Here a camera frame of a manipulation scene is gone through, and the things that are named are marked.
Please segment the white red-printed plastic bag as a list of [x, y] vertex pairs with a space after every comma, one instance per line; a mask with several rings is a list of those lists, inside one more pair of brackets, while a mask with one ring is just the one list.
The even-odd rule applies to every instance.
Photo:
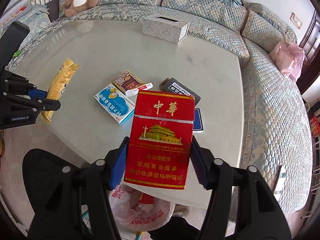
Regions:
[[131, 231], [156, 230], [171, 219], [175, 203], [118, 185], [108, 197], [117, 227]]

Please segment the brown patterned cigarette box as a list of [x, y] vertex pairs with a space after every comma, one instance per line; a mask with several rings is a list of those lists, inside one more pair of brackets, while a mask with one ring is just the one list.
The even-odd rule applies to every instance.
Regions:
[[113, 79], [112, 84], [127, 97], [137, 95], [140, 90], [149, 90], [153, 88], [153, 84], [151, 82], [144, 83], [128, 70]]

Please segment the white patterned tissue box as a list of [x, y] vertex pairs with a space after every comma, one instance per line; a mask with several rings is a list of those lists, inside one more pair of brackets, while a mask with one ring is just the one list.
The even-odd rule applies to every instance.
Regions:
[[142, 20], [142, 33], [179, 45], [188, 35], [189, 21], [169, 16], [150, 15]]

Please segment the yellow snack wrapper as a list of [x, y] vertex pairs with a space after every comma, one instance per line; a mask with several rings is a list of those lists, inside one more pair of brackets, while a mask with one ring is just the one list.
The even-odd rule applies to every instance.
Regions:
[[80, 66], [78, 64], [70, 59], [66, 59], [50, 84], [46, 99], [59, 100], [73, 75], [79, 68]]

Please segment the white blue cigarette pack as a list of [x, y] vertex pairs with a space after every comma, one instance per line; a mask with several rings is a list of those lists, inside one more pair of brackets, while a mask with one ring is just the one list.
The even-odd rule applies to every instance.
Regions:
[[195, 119], [193, 121], [193, 134], [200, 134], [204, 131], [201, 110], [195, 108]]

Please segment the red cigarette pack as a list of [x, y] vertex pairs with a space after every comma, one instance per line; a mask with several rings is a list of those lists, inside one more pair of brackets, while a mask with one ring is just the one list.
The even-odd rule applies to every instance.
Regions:
[[126, 183], [185, 188], [195, 119], [192, 96], [140, 91], [126, 156]]

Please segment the black carton box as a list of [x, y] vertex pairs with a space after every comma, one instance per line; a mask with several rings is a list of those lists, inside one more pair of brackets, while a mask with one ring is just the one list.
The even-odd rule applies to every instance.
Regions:
[[201, 97], [193, 92], [191, 89], [186, 87], [185, 85], [181, 84], [175, 78], [166, 78], [162, 83], [159, 85], [160, 91], [169, 92], [174, 94], [180, 94], [185, 96], [191, 96], [195, 100], [195, 106], [201, 100]]

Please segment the blue-green quilted sofa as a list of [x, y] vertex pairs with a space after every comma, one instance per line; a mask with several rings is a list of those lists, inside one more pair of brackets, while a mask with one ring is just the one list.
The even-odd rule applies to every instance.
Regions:
[[[150, 15], [189, 21], [188, 35], [179, 45], [144, 35], [142, 20]], [[309, 195], [311, 131], [296, 83], [269, 53], [295, 39], [292, 29], [280, 32], [253, 11], [219, 0], [98, 0], [44, 28], [7, 69], [47, 90], [65, 59], [80, 66], [50, 129], [87, 162], [117, 148], [132, 125], [118, 124], [95, 94], [127, 70], [154, 90], [174, 77], [201, 97], [199, 145], [229, 165], [255, 166], [270, 188], [285, 168], [278, 203], [293, 213]]]

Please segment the blue white medicine box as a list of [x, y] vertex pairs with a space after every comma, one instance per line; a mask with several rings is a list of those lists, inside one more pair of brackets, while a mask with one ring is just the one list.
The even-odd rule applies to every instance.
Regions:
[[107, 85], [94, 98], [120, 125], [135, 111], [135, 104], [112, 84]]

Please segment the pink plastic bag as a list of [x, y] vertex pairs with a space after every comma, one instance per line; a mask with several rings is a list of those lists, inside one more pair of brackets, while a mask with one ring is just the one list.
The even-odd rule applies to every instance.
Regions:
[[297, 82], [300, 78], [305, 52], [295, 42], [287, 46], [279, 42], [269, 53], [270, 58], [276, 64], [281, 74]]

